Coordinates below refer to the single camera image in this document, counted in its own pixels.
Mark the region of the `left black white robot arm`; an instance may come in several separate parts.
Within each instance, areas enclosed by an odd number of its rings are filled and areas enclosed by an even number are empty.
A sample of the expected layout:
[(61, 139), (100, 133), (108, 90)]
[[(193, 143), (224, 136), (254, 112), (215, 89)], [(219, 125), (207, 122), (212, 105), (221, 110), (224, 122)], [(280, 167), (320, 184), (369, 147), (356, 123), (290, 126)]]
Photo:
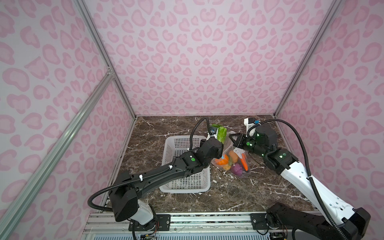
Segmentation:
[(140, 174), (119, 174), (114, 182), (117, 188), (109, 191), (116, 222), (130, 220), (142, 226), (153, 224), (157, 220), (156, 212), (141, 198), (169, 182), (200, 173), (213, 159), (222, 156), (223, 148), (220, 141), (210, 138), (159, 168)]

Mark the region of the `small orange fruit toy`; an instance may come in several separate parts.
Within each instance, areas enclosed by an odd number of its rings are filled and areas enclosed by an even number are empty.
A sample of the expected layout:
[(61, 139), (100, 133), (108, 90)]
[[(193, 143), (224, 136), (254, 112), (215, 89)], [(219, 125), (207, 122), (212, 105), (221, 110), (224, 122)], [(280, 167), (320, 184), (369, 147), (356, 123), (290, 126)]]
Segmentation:
[(234, 163), (234, 164), (237, 163), (239, 160), (239, 156), (233, 150), (229, 151), (228, 156), (229, 156), (230, 160), (232, 161), (232, 163)]

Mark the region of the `orange tomato toy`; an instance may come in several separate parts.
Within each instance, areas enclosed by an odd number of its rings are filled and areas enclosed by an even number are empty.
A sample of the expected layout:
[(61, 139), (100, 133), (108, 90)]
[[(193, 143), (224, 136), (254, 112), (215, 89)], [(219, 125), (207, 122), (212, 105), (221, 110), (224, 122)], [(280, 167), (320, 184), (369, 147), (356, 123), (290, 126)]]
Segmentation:
[(223, 155), (220, 159), (215, 159), (215, 166), (223, 171), (229, 171), (232, 167), (232, 160), (228, 155)]

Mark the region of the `purple onion toy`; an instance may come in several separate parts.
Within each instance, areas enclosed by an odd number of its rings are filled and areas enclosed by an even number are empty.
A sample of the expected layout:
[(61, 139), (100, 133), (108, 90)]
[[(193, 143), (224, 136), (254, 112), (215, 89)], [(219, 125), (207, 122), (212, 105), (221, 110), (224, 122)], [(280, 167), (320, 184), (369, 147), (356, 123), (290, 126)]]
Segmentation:
[(245, 173), (243, 166), (239, 163), (233, 164), (231, 166), (230, 171), (232, 174), (234, 174), (235, 176), (238, 176), (238, 177), (241, 177)]

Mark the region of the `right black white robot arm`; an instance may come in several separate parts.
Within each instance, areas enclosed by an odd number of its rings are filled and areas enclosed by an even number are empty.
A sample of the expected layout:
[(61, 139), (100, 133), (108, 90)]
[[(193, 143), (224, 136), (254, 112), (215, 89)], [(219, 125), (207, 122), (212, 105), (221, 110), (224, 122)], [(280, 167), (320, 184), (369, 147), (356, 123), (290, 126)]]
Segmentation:
[(267, 122), (247, 125), (247, 133), (231, 134), (233, 146), (263, 158), (264, 164), (295, 186), (319, 211), (311, 215), (276, 203), (267, 209), (273, 222), (301, 230), (320, 240), (361, 240), (371, 215), (363, 208), (354, 208), (343, 201), (312, 174), (308, 154), (305, 162), (289, 150), (279, 147), (277, 133)]

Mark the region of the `green lettuce toy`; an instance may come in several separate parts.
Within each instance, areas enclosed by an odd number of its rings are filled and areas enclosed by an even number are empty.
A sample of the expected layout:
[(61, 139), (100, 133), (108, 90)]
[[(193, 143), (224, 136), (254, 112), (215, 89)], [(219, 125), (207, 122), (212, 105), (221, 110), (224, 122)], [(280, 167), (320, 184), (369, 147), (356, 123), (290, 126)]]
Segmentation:
[(222, 144), (225, 144), (226, 138), (227, 138), (227, 128), (218, 124), (212, 124), (212, 127), (214, 128), (214, 131), (215, 131), (214, 133), (215, 138)]

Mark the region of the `clear zip top bag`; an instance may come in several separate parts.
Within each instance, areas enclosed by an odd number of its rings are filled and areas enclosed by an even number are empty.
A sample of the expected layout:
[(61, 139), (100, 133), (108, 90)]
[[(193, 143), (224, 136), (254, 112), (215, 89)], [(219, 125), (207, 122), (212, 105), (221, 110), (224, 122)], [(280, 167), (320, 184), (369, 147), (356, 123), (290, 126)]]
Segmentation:
[(221, 171), (229, 171), (239, 178), (245, 178), (250, 175), (251, 168), (246, 156), (245, 150), (234, 147), (229, 135), (235, 134), (230, 131), (227, 133), (223, 154), (219, 159), (213, 159), (212, 164)]

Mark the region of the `orange carrot toy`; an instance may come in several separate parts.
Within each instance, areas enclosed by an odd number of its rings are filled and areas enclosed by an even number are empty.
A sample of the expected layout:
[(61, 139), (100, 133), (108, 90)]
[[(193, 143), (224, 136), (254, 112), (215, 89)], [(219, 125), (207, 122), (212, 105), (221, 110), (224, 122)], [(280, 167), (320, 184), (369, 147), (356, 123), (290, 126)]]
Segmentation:
[(247, 156), (245, 153), (242, 153), (241, 164), (243, 166), (244, 171), (248, 172), (249, 171), (249, 165), (248, 165)]

